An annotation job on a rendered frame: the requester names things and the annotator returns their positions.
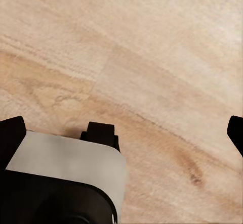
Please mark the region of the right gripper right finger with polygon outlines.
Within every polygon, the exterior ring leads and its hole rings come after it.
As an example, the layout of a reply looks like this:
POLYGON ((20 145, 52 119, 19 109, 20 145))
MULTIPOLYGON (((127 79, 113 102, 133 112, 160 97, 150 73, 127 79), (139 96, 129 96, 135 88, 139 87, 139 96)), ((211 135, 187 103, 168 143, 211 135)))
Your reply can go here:
POLYGON ((243 156, 243 118, 231 116, 228 123, 227 134, 243 156))

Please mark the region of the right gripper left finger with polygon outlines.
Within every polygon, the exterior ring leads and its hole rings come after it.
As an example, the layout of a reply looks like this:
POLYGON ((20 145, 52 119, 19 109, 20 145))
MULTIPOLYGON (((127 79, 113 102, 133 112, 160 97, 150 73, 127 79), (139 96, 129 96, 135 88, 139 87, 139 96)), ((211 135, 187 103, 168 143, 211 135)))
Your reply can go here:
POLYGON ((0 176, 26 135, 22 116, 0 121, 0 176))

